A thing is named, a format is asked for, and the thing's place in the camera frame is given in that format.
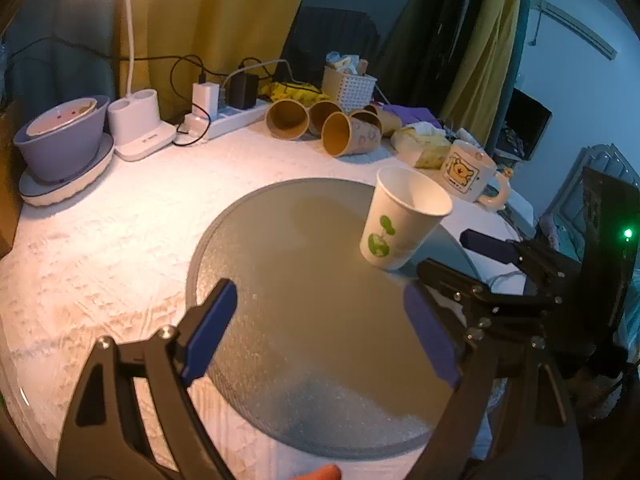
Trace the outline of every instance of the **round placemat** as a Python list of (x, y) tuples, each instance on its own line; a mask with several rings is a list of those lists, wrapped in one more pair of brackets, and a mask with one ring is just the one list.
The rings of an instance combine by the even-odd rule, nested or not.
[(322, 178), (259, 189), (204, 233), (187, 281), (192, 305), (220, 278), (238, 286), (209, 367), (233, 409), (277, 441), (344, 460), (428, 442), (451, 387), (434, 373), (402, 294), (429, 257), (476, 277), (443, 227), (400, 271), (369, 265), (358, 244), (372, 195), (366, 184)]

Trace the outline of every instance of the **purple package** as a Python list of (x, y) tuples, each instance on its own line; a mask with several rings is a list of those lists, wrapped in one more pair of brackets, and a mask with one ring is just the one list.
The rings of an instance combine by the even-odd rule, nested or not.
[(400, 105), (384, 105), (382, 109), (385, 112), (390, 112), (400, 117), (402, 119), (402, 126), (425, 121), (433, 124), (436, 128), (442, 129), (440, 121), (434, 117), (428, 108), (408, 108)]

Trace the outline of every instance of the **white plate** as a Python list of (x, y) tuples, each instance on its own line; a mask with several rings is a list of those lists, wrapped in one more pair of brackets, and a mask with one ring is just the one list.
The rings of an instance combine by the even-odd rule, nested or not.
[(73, 121), (77, 121), (80, 117), (84, 117), (97, 107), (98, 101), (92, 97), (83, 97), (68, 103), (52, 108), (48, 112), (40, 115), (27, 128), (28, 137), (36, 137), (48, 134), (53, 130), (62, 128)]
[(71, 181), (56, 184), (47, 184), (36, 180), (28, 169), (20, 177), (18, 188), (22, 199), (30, 205), (43, 207), (57, 204), (73, 195), (81, 192), (89, 184), (97, 180), (104, 170), (107, 169), (113, 158), (114, 143), (113, 137), (109, 134), (102, 134), (100, 148), (94, 160), (87, 168)]

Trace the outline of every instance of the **finger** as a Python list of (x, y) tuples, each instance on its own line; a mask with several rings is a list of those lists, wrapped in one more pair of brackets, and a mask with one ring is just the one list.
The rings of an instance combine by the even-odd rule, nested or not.
[(331, 464), (321, 467), (320, 469), (308, 475), (301, 476), (295, 480), (341, 480), (342, 471), (337, 465)]

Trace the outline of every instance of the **screw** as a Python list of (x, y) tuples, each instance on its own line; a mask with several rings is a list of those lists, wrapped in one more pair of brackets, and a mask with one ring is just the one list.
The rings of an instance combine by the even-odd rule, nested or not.
[(481, 328), (473, 326), (466, 330), (466, 338), (469, 339), (469, 341), (482, 341), (483, 337), (484, 330)]
[(164, 325), (160, 327), (160, 330), (156, 332), (161, 339), (171, 339), (175, 334), (175, 327), (171, 325)]
[(97, 344), (100, 345), (103, 350), (106, 350), (111, 346), (111, 343), (109, 342), (109, 338), (103, 335), (98, 338)]
[(539, 350), (544, 350), (546, 346), (546, 341), (543, 337), (540, 337), (539, 335), (535, 335), (531, 338), (531, 346)]

